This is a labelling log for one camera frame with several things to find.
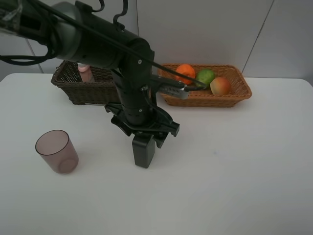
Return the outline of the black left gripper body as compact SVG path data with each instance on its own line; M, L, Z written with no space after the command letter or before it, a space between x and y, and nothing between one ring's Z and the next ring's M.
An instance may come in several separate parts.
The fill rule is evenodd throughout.
M151 72L139 75L113 73L113 83L120 102L109 102L105 110L125 123L134 135L152 135L167 132L176 136L179 124L162 108L157 106L156 92L151 89Z

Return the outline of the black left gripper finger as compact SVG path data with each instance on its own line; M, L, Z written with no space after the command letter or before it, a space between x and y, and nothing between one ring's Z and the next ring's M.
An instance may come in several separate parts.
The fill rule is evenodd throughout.
M157 148L162 148L164 141L168 136L167 132L159 132L153 136L154 141L156 142Z
M111 123L117 126L126 136L130 136L132 134L131 129L123 123L118 117L112 117Z

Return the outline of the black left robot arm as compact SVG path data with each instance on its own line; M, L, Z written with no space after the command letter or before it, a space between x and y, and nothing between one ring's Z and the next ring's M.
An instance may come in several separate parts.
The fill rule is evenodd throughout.
M47 47L43 56L1 56L6 63L29 66L58 58L114 72L119 102L105 109L126 135L152 137L161 147L169 134L178 134L179 124L156 104L164 79L152 73L154 52L146 40L118 22L94 15L79 1L48 6L38 0L3 0L0 29Z

